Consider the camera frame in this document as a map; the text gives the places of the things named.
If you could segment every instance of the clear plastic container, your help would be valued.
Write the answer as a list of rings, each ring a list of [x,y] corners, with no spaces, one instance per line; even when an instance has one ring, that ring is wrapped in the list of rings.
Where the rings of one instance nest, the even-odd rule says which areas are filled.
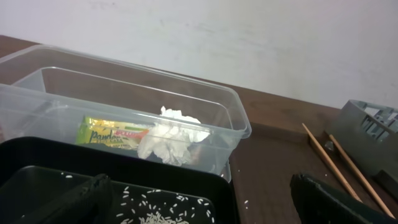
[[[159,116],[162,106],[182,110],[201,124]],[[5,140],[37,136],[74,144],[84,116],[209,132],[188,147],[193,162],[184,166],[215,174],[251,133],[238,94],[224,86],[45,45],[0,58]],[[132,150],[100,150],[136,155]]]

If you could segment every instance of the wall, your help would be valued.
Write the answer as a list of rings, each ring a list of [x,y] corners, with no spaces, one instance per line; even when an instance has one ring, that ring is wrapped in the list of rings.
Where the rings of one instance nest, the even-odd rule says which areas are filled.
[[[342,107],[398,108],[395,0],[2,0],[0,34]]]

